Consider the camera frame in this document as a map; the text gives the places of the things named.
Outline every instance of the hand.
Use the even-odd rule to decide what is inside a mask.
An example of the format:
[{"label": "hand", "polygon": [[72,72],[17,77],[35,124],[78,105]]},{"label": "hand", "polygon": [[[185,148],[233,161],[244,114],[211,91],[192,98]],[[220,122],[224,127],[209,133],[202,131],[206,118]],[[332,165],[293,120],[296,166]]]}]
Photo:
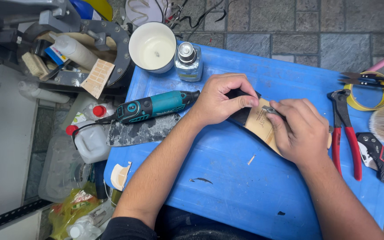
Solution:
[{"label": "hand", "polygon": [[300,168],[328,157],[328,120],[309,100],[270,101],[270,106],[284,115],[290,126],[287,129],[285,122],[275,114],[266,115],[273,125],[276,145],[286,159]]},{"label": "hand", "polygon": [[[250,96],[238,96],[233,99],[225,96],[225,93],[237,88]],[[223,122],[241,108],[258,105],[259,98],[245,74],[215,74],[205,83],[188,115],[193,116],[195,121],[204,127]]]}]

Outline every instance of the blue table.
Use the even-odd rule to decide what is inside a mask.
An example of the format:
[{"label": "blue table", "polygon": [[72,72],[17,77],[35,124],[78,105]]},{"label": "blue table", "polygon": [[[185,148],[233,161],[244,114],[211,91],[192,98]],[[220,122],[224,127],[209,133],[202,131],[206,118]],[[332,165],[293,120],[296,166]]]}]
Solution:
[{"label": "blue table", "polygon": [[[135,69],[126,101],[170,90],[201,90],[212,74],[245,73],[267,100],[308,98],[333,125],[332,102],[326,94],[341,89],[338,72],[201,46],[204,73],[201,82],[183,82],[174,68],[165,74]],[[354,95],[375,106],[381,90],[354,88]],[[356,132],[367,132],[371,112],[349,107]],[[128,179],[159,142],[112,148],[104,172],[132,162]],[[250,165],[247,162],[256,155]],[[346,134],[340,145],[343,178],[375,218],[384,223],[384,184],[363,165],[362,181],[353,177],[352,155]],[[190,182],[190,178],[205,178]],[[321,239],[317,215],[308,188],[296,166],[276,155],[243,129],[224,121],[205,127],[196,137],[166,204],[273,239]]]}]

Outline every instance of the teal power tool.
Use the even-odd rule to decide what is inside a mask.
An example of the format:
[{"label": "teal power tool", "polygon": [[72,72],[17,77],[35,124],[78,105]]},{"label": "teal power tool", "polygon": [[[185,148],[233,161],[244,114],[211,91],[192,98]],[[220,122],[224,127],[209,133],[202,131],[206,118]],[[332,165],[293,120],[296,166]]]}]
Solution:
[{"label": "teal power tool", "polygon": [[112,120],[118,120],[120,123],[135,123],[151,117],[178,112],[183,110],[186,105],[196,101],[199,94],[200,91],[170,91],[126,102],[119,105],[113,115],[99,119],[96,123]]}]

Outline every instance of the black sleeve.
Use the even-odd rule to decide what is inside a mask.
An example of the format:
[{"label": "black sleeve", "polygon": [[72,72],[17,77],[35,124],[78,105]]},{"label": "black sleeve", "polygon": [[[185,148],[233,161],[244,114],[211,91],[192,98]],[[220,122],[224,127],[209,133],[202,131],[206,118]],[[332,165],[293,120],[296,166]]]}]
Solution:
[{"label": "black sleeve", "polygon": [[126,216],[111,219],[101,240],[156,240],[157,234],[142,221]]}]

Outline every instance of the yellow tape roll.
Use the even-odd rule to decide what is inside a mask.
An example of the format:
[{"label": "yellow tape roll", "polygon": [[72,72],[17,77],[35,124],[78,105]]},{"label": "yellow tape roll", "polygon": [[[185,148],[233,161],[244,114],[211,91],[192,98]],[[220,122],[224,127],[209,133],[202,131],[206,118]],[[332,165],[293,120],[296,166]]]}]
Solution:
[{"label": "yellow tape roll", "polygon": [[[378,73],[378,72],[363,72],[361,74],[377,74],[377,76],[379,77],[384,77],[383,74],[381,73]],[[344,89],[349,89],[351,91],[351,95],[349,95],[349,97],[346,99],[346,101],[348,102],[348,104],[359,110],[359,111],[373,111],[373,110],[378,110],[378,109],[381,109],[384,107],[384,88],[382,88],[382,91],[383,91],[383,95],[381,97],[381,101],[373,108],[369,108],[369,107],[366,107],[362,104],[360,104],[354,97],[353,93],[352,93],[352,84],[345,84],[345,86],[343,87]]]}]

